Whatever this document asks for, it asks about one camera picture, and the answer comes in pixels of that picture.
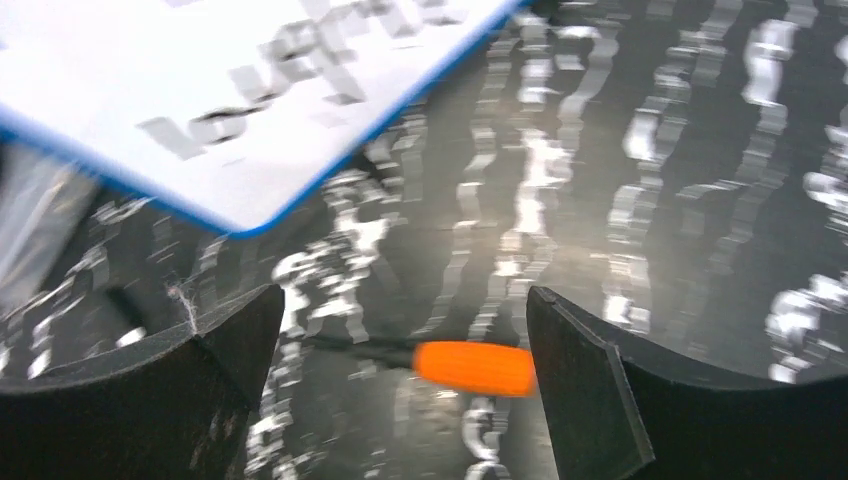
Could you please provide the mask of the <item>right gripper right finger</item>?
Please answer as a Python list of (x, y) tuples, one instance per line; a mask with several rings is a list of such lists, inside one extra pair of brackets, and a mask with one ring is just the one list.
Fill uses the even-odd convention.
[(558, 475), (843, 479), (847, 380), (786, 384), (687, 357), (546, 288), (527, 296)]

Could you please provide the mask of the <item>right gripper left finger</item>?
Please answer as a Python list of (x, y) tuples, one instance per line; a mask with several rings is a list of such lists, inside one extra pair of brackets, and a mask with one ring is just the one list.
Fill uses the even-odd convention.
[(284, 295), (263, 286), (129, 346), (1, 384), (5, 479), (236, 479)]

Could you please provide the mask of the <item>blue framed whiteboard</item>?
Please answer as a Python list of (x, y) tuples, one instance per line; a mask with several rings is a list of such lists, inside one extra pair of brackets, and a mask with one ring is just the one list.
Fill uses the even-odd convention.
[(515, 1), (5, 1), (1, 131), (259, 233)]

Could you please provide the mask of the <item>orange handled screwdriver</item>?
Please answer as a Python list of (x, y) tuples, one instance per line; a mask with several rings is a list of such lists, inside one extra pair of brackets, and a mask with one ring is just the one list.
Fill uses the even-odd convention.
[(371, 360), (388, 369), (407, 369), (429, 382), (476, 395), (528, 397), (537, 387), (531, 352), (513, 346), (384, 338), (355, 343), (327, 335), (298, 340), (318, 350)]

